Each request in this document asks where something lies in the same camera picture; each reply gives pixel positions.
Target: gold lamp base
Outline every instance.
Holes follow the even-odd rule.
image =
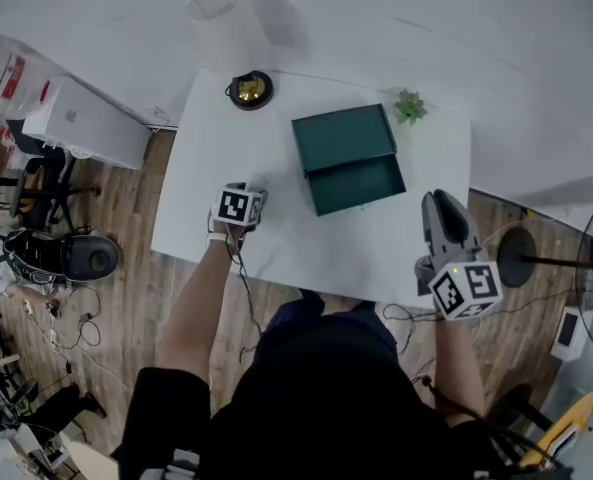
[[[232,80],[225,91],[232,103],[241,110],[258,110],[274,95],[272,79],[262,71],[252,71]]]

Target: black sleeve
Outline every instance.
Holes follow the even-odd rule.
[[[138,374],[119,456],[121,480],[165,469],[175,450],[200,457],[210,420],[209,387],[196,375],[162,368]]]
[[[480,421],[467,421],[450,430],[455,458],[471,472],[488,471],[496,478],[506,467],[492,444],[488,427]]]

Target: black shirt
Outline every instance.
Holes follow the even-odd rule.
[[[350,320],[320,318],[265,333],[231,403],[213,418],[198,377],[141,370],[120,477],[168,468],[163,478],[195,469],[201,479],[471,479],[497,463],[479,424],[450,430],[377,337]]]

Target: pants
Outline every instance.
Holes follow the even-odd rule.
[[[387,327],[376,315],[375,304],[369,301],[363,301],[354,307],[351,311],[343,313],[334,313],[333,315],[323,315],[325,301],[318,296],[306,297],[283,304],[270,320],[265,332],[289,322],[313,321],[319,318],[352,320],[379,338],[385,347],[397,356],[396,340]]]
[[[36,439],[44,448],[81,412],[93,409],[93,402],[88,398],[80,398],[78,386],[72,384],[52,395],[34,414],[22,416],[20,421],[29,425]]]

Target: blue jeans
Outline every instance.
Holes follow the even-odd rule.
[[[323,315],[325,301],[320,297],[306,297],[304,299],[288,302],[279,307],[278,311],[276,311],[276,314],[267,325],[265,332],[289,322],[314,321],[319,318],[352,320],[360,327],[363,327],[366,331],[379,338],[388,350],[397,357],[396,340],[387,327],[383,325],[380,318],[378,318],[374,308],[375,304],[373,302],[363,301],[351,311]]]

